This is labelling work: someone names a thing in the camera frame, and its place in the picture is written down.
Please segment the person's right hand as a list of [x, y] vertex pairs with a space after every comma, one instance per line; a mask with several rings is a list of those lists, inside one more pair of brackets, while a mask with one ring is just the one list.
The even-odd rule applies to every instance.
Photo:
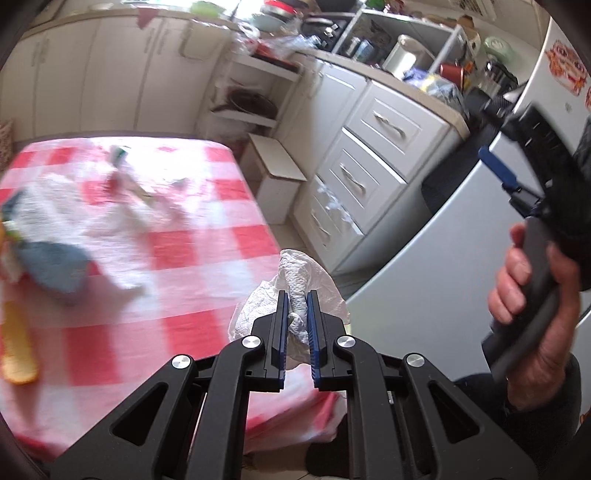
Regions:
[[[514, 225], [510, 235], [513, 246], [508, 250], [505, 263], [497, 273], [496, 286], [488, 296], [490, 313], [503, 325], [511, 324], [526, 307], [522, 288], [532, 275], [532, 267], [522, 249], [525, 226]], [[562, 387], [580, 317], [579, 266], [553, 243], [548, 245], [547, 256], [559, 286], [559, 309], [538, 349], [508, 374], [509, 402], [521, 411], [548, 403]]]

